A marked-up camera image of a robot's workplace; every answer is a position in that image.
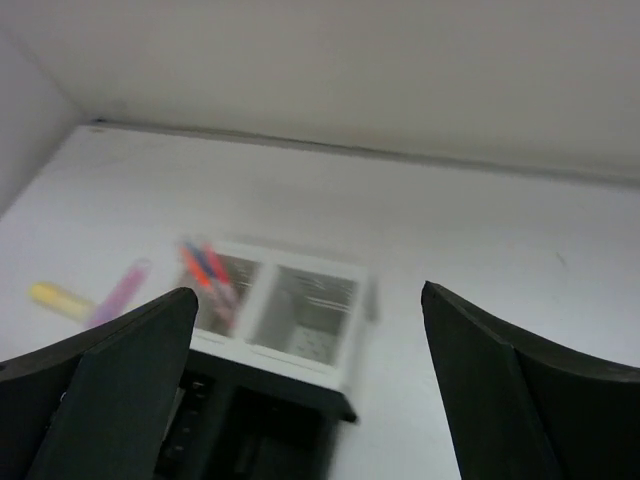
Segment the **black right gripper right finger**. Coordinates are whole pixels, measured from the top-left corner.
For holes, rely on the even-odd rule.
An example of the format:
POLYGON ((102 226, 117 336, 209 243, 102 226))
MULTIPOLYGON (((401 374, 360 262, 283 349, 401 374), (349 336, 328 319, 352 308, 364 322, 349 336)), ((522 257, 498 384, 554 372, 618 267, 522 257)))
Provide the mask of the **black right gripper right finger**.
POLYGON ((421 305, 462 478, 638 478, 638 368, 545 339, 432 282, 421 305))

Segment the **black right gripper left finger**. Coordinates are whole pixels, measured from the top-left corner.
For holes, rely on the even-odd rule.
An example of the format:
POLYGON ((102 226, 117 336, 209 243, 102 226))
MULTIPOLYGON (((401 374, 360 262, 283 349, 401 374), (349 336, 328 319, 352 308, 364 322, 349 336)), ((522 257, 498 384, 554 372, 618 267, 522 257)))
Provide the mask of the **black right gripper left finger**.
POLYGON ((197 311, 176 288, 3 361, 2 478, 152 478, 197 311))

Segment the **red pen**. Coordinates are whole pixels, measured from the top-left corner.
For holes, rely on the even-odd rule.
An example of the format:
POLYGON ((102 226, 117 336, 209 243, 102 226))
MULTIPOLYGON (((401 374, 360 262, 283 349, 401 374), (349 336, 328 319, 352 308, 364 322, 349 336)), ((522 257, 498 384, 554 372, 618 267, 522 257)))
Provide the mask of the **red pen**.
POLYGON ((238 307, 236 290, 231 283, 231 278, 226 267, 212 246, 209 243, 204 243, 202 248, 205 258, 214 273, 216 288, 226 302, 226 307, 223 308, 222 312, 225 313, 226 322, 229 328, 232 329, 238 307))
POLYGON ((190 275, 204 292, 212 296, 213 290, 210 277, 207 271, 203 268, 199 257, 196 255, 195 249, 190 244, 181 242, 179 244, 179 253, 190 275))

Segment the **blue highlighter pen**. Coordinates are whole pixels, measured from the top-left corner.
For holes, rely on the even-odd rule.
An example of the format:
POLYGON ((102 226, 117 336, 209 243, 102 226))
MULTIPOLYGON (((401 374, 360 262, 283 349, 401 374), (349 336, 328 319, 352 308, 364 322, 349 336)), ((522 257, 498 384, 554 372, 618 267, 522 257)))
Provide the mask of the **blue highlighter pen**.
POLYGON ((198 249, 196 248, 192 243, 188 242, 188 241, 183 241, 186 242, 188 244, 190 244, 194 249, 195 249, 195 253, 196 255, 199 257, 199 260, 202 262, 202 266, 203 268, 207 271, 210 280, 211 280, 211 285, 212 285, 212 290, 213 290, 213 295, 218 295, 220 296, 222 294, 222 291, 220 289, 220 287, 217 284, 217 278, 214 274, 213 268, 207 263, 204 254, 198 249))

